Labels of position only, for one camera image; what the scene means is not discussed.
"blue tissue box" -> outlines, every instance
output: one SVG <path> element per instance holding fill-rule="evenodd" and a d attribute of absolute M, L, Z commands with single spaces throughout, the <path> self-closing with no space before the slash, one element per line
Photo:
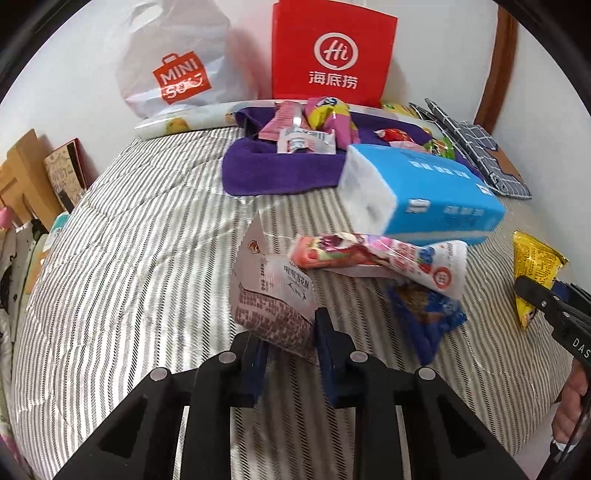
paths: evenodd
<path fill-rule="evenodd" d="M 384 145 L 350 145 L 337 188 L 355 232 L 415 245 L 478 244 L 505 206 L 463 165 Z"/>

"bed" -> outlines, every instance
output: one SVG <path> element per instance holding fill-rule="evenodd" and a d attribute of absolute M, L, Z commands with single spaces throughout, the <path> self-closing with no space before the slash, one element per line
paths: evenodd
<path fill-rule="evenodd" d="M 225 194 L 221 159 L 241 135 L 225 127 L 134 141 L 66 223 L 21 319 L 13 358 L 12 426 L 39 478 L 52 478 L 154 367 L 195 368 L 228 348 L 236 333 L 230 268 L 257 212 L 277 253 L 300 233 L 351 230 L 333 189 Z M 527 331 L 517 327 L 512 233 L 545 234 L 529 203 L 502 201 L 503 223 L 469 249 L 468 321 L 445 337 L 432 366 L 514 455 L 556 398 L 570 359 L 540 315 Z M 418 368 L 391 312 L 387 280 L 310 274 L 320 305 L 358 349 L 389 367 Z M 231 429 L 234 479 L 351 476 L 354 412 L 330 408 L 318 368 L 300 358 L 273 350 L 258 405 L 234 410 Z"/>

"candy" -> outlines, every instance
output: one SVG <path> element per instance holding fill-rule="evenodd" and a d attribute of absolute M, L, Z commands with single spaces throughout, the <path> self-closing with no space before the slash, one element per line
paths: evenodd
<path fill-rule="evenodd" d="M 334 97 L 311 98 L 306 104 L 306 117 L 312 130 L 334 131 L 336 146 L 346 150 L 351 143 L 359 143 L 359 131 L 351 121 L 349 106 Z"/>
<path fill-rule="evenodd" d="M 569 262 L 552 247 L 520 231 L 513 233 L 513 249 L 515 278 L 527 275 L 546 288 L 552 288 L 558 271 Z M 536 309 L 517 295 L 515 305 L 519 324 L 525 329 L 534 317 Z"/>
<path fill-rule="evenodd" d="M 375 134 L 385 142 L 414 142 L 408 133 L 398 128 L 376 130 Z"/>

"haidilao logo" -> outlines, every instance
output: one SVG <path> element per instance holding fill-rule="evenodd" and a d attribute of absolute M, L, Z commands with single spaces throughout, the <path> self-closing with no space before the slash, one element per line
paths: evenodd
<path fill-rule="evenodd" d="M 347 70 L 357 63 L 359 49 L 351 37 L 331 32 L 316 40 L 314 57 L 327 69 Z"/>

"yellow snack bag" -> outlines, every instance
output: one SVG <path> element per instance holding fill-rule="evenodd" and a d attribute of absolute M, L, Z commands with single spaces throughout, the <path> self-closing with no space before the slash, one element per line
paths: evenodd
<path fill-rule="evenodd" d="M 569 262 L 552 247 L 520 231 L 513 233 L 513 249 L 515 278 L 527 275 L 546 288 L 552 288 L 558 270 Z M 519 323 L 525 329 L 535 315 L 535 307 L 517 295 L 515 304 Z"/>

